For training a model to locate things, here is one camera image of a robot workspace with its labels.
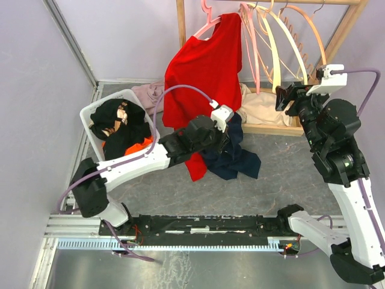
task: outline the pink cloth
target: pink cloth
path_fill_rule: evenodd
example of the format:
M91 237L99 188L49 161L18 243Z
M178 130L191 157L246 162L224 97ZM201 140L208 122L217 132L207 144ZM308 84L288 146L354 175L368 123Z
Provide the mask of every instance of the pink cloth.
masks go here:
M151 84L134 86L131 89L142 103L147 113L149 115L154 114L156 102L164 91L164 81L159 80ZM160 111L163 111L163 100L159 103L158 111L156 112L158 113Z

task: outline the wooden clothes rack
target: wooden clothes rack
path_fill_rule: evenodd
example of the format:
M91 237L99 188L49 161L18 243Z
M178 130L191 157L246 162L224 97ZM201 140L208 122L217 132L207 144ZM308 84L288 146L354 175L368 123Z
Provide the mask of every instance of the wooden clothes rack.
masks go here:
M230 0L238 2L252 2L245 0ZM258 2L270 2L270 0L260 0ZM351 28L361 15L366 4L369 0L275 0L275 3L286 3L289 4L329 4L329 5L349 5L344 16L336 27L329 43L325 47L325 55L328 63L333 61L336 56L338 49L345 41ZM179 29L179 44L182 47L186 43L186 20L185 20L185 0L176 0L177 18L178 18L178 29ZM318 61L315 67L322 65L321 59ZM245 133L251 134L276 134L276 135L303 135L303 129L300 125L297 117L293 118L292 126L277 126L277 125L254 125L245 123L242 125Z

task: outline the dark blue garment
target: dark blue garment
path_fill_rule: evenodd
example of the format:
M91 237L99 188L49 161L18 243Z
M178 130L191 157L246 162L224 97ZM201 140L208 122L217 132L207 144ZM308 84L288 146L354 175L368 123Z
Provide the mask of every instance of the dark blue garment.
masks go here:
M222 153L205 150L200 153L207 168L223 179L236 179L238 172L252 178L258 178L260 159L253 152L246 151L239 145L243 141L242 119L235 113L228 123L229 142Z

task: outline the beige cloth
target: beige cloth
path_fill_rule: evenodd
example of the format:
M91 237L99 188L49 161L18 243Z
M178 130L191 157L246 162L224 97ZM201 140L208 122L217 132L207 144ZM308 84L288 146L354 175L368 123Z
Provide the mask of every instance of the beige cloth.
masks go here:
M284 111L276 111L274 93L260 92L257 95L251 93L243 83L241 83L241 91L242 106L237 113L242 117L242 123L291 126L292 117L287 116Z

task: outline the orange cloth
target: orange cloth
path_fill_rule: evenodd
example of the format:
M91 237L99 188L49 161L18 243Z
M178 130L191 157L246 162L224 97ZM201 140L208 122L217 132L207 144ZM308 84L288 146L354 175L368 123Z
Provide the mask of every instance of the orange cloth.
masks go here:
M145 149L148 147L152 141L154 140L153 136L144 138L144 141L142 143L136 143L133 146L130 146L128 149L126 149L125 155L133 154L134 152L141 151L142 149Z

